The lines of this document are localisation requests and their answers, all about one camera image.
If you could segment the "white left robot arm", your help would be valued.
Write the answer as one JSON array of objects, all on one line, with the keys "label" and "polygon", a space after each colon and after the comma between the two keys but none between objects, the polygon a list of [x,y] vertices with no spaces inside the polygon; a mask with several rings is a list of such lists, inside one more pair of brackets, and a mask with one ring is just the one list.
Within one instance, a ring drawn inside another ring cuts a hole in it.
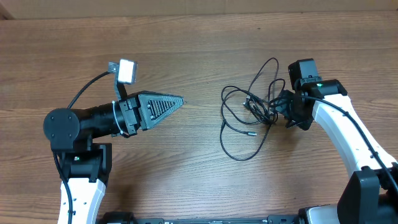
[{"label": "white left robot arm", "polygon": [[87,109],[58,108],[44,119],[62,180],[59,223],[95,223],[112,169],[112,145],[95,138],[129,138],[182,107],[183,97],[141,91]]}]

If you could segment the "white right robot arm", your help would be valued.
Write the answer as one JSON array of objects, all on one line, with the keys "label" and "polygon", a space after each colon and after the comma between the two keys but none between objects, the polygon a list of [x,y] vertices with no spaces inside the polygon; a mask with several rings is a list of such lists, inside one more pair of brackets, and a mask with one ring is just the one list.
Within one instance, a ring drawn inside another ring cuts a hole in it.
[{"label": "white right robot arm", "polygon": [[335,205],[301,208],[289,223],[397,223],[397,159],[374,139],[336,79],[323,80],[312,58],[288,66],[292,90],[272,105],[287,127],[308,130],[313,122],[327,133],[349,175]]}]

